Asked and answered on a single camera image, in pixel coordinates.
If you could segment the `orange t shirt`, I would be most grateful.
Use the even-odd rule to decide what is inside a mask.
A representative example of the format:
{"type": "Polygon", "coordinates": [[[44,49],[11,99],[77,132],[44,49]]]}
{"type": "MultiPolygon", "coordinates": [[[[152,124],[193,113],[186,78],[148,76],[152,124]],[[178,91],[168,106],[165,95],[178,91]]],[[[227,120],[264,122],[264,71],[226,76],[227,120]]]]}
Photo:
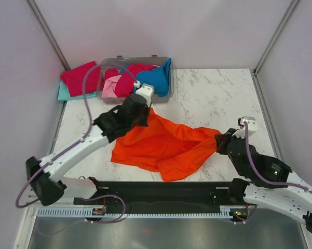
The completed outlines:
{"type": "Polygon", "coordinates": [[[217,150],[216,129],[176,124],[154,110],[147,122],[116,140],[111,162],[158,172],[172,182],[197,172],[217,150]]]}

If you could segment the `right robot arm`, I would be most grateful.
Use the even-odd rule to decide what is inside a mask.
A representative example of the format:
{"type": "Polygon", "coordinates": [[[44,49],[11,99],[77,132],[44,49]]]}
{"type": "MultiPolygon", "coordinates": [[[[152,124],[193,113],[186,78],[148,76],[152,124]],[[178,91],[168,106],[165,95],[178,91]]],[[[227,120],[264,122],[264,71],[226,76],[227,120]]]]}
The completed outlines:
{"type": "Polygon", "coordinates": [[[247,129],[217,134],[216,152],[227,155],[239,178],[227,191],[233,204],[260,205],[305,225],[312,233],[312,186],[281,160],[258,153],[247,129]]]}

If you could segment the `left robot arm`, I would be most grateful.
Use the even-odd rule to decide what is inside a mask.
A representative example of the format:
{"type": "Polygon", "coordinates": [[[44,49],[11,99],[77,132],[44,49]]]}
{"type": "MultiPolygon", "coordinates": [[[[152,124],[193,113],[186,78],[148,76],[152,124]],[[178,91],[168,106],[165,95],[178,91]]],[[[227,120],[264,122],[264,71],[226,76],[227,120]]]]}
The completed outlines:
{"type": "Polygon", "coordinates": [[[43,206],[62,197],[87,199],[92,204],[103,200],[103,190],[93,178],[66,178],[65,174],[96,150],[123,137],[135,126],[146,127],[151,110],[150,94],[134,93],[108,112],[91,120],[87,132],[71,144],[40,160],[26,161],[29,185],[43,206]]]}

